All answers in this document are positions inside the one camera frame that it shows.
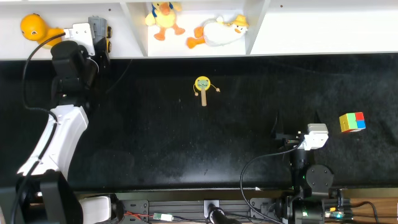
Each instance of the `orange beak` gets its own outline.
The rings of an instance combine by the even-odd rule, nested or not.
[[[170,7],[169,7],[169,4],[167,4],[167,2],[161,4],[159,9],[162,12],[162,14],[165,15],[165,16],[170,14]]]

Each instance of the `red cube face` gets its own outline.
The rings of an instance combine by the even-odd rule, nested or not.
[[[355,113],[355,120],[356,121],[364,121],[365,118],[363,117],[363,113],[362,112]]]

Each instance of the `blue cube face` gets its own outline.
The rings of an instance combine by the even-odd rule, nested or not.
[[[357,121],[356,125],[358,126],[358,128],[361,128],[361,129],[366,128],[365,121]]]

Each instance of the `white plush duck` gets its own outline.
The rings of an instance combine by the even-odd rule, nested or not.
[[[226,45],[240,39],[247,31],[249,24],[243,15],[238,15],[236,19],[230,23],[224,23],[224,19],[219,16],[217,19],[211,19],[204,23],[203,26],[195,29],[195,38],[189,37],[187,45],[190,49],[198,44],[208,44],[216,47]]]

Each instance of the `yellow drum head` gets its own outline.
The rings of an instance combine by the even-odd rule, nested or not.
[[[195,81],[196,88],[200,91],[202,88],[208,90],[210,88],[210,79],[207,77],[199,77]]]

